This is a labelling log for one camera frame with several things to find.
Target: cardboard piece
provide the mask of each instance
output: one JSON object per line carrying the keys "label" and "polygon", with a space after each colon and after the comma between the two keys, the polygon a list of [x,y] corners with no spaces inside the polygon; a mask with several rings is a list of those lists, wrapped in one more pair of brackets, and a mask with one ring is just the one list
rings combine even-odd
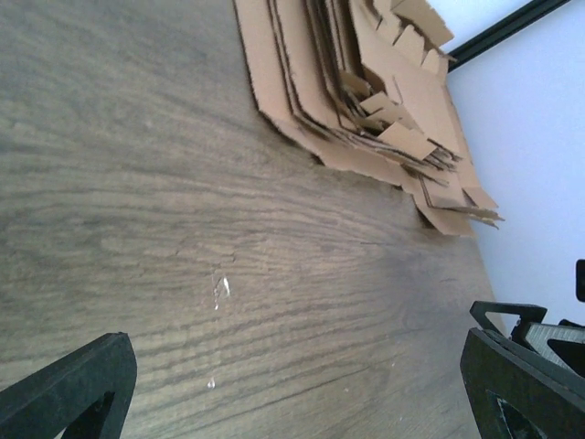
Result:
{"label": "cardboard piece", "polygon": [[326,166],[402,187],[440,232],[494,226],[424,0],[234,0],[260,112]]}

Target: wood grain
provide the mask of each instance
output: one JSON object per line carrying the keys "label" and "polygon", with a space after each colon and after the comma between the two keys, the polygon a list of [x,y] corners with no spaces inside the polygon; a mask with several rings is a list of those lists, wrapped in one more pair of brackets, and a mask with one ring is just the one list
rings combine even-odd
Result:
{"label": "wood grain", "polygon": [[0,53],[0,389],[124,331],[125,438],[478,437],[475,241],[275,133],[230,2],[2,2]]}

